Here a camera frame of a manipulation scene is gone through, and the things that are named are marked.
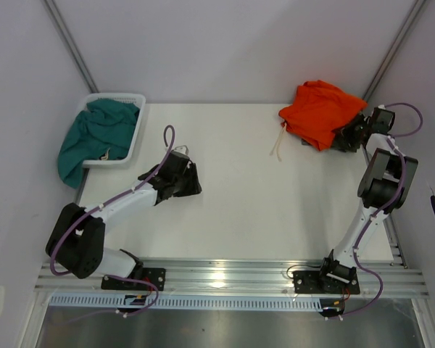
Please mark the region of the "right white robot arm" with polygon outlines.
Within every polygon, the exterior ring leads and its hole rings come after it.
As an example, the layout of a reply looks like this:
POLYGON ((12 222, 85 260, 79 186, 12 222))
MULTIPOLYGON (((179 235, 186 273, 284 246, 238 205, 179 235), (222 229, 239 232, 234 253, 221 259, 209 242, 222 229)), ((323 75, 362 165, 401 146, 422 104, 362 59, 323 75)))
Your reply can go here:
POLYGON ((389 106, 373 109, 368 118, 362 145, 371 156, 360 181, 357 196, 360 203, 344 236, 323 259, 316 282, 324 293, 344 294, 357 282, 360 256, 376 229, 393 210, 405 202, 418 169, 418 161, 404 155, 390 134, 395 113, 389 106))

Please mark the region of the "orange shorts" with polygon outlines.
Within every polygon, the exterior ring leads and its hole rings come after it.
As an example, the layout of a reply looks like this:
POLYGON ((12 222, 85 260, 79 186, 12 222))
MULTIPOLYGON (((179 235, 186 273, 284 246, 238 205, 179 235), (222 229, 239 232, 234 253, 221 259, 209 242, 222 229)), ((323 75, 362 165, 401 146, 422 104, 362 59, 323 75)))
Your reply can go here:
POLYGON ((334 130, 347 125, 367 107, 367 102, 322 80, 297 87, 291 105, 278 113, 281 130, 270 152, 280 160, 280 146, 286 133, 332 143, 334 130))

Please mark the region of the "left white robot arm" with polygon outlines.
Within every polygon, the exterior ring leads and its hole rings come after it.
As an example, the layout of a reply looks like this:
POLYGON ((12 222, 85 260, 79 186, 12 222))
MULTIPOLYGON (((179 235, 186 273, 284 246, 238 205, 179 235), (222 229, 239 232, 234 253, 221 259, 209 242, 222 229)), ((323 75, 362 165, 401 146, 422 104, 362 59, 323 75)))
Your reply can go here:
POLYGON ((130 188, 101 204, 64 206, 46 244, 52 273, 68 273, 84 279, 94 273, 115 276, 125 289, 137 289, 143 281, 141 261, 130 252, 105 246, 107 232, 131 215, 157 206, 173 197, 200 194, 196 164, 184 153, 172 151, 149 172, 140 175, 130 188))

